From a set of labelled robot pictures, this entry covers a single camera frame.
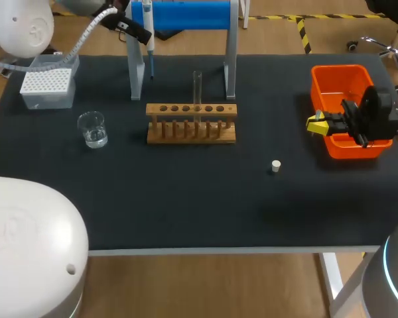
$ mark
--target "blue cylinder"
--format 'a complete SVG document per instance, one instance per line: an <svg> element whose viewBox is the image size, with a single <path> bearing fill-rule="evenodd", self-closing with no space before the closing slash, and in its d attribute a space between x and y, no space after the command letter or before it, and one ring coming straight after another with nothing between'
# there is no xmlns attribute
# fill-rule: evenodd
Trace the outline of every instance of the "blue cylinder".
<svg viewBox="0 0 398 318"><path fill-rule="evenodd" d="M141 2L132 2L133 20L143 25ZM230 2L153 2L155 30L229 30Z"/></svg>

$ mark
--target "wooden floor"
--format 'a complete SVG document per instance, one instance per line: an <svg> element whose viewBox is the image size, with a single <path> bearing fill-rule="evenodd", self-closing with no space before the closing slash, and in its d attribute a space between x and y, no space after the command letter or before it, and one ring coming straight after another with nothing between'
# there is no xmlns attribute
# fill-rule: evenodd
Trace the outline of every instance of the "wooden floor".
<svg viewBox="0 0 398 318"><path fill-rule="evenodd" d="M251 15L366 14L364 0L251 0ZM56 18L53 45L72 48L87 19ZM313 54L345 53L363 35L390 43L396 26L387 19L307 19ZM223 31L187 31L157 41L156 54L223 54ZM360 44L359 52L378 52ZM116 32L94 31L82 54L126 55ZM297 25L288 20L250 21L239 30L240 54L304 54ZM395 65L386 61L393 81ZM6 80L0 77L0 96ZM361 260L338 254L346 281ZM138 256L91 258L82 318L323 318L328 316L320 266L312 254L231 256ZM350 317L364 317L360 306Z"/></svg>

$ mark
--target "gray container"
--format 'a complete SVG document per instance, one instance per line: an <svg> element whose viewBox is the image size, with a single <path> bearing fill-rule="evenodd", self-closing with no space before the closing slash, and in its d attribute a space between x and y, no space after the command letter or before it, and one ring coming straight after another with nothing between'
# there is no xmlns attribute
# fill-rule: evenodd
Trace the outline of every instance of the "gray container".
<svg viewBox="0 0 398 318"><path fill-rule="evenodd" d="M40 55L32 67L59 62L63 55ZM49 72L27 72L21 88L21 95L28 109L68 109L75 96L74 76L80 65L78 56L62 68Z"/></svg>

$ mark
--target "white cable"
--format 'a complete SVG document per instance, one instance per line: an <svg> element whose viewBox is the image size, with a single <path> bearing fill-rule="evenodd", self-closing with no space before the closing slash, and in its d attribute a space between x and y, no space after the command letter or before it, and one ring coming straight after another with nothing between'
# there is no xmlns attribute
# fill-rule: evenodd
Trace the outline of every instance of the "white cable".
<svg viewBox="0 0 398 318"><path fill-rule="evenodd" d="M72 49L72 51L64 57L62 61L53 63L53 64L47 64L46 66L37 66L34 68L31 67L26 67L26 66L16 66L12 64L6 64L0 62L0 68L4 68L6 70L11 70L11 71L18 71L18 72L45 72L45 71L50 71L54 70L55 68L59 68L63 64L68 63L71 59L74 58L74 56L78 53L78 51L81 49L87 38L89 37L90 33L94 30L94 28L97 27L97 25L102 21L105 17L108 15L114 15L118 13L118 10L114 7L109 8L101 12L87 27L87 29L84 31L80 39L78 40L77 44L75 47Z"/></svg>

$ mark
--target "pipette stand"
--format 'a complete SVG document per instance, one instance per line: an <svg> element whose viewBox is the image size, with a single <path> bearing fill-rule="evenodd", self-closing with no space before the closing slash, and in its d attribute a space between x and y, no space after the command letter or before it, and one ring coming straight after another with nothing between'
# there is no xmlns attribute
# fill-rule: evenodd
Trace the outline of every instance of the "pipette stand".
<svg viewBox="0 0 398 318"><path fill-rule="evenodd" d="M223 2L153 2L155 30L227 30L224 77L226 99L235 99L237 62L238 0ZM143 25L141 2L132 2L126 10L127 17ZM131 99L140 100L145 63L139 42L127 35L128 66Z"/></svg>

